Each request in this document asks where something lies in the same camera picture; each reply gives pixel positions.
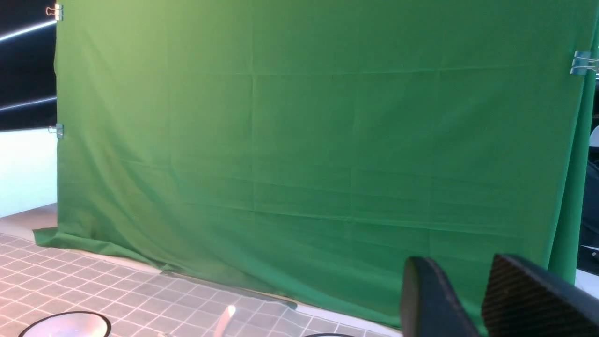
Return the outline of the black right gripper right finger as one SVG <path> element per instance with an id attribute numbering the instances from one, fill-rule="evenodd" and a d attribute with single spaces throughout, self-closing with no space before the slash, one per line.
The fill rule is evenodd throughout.
<path id="1" fill-rule="evenodd" d="M 599 334 L 597 298 L 516 255 L 494 255 L 481 316 L 490 337 Z"/>

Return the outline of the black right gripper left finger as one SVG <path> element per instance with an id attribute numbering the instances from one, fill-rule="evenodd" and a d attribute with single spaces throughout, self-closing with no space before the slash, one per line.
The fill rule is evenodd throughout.
<path id="1" fill-rule="evenodd" d="M 428 257 L 404 263 L 400 320 L 405 337 L 479 337 L 441 267 Z"/>

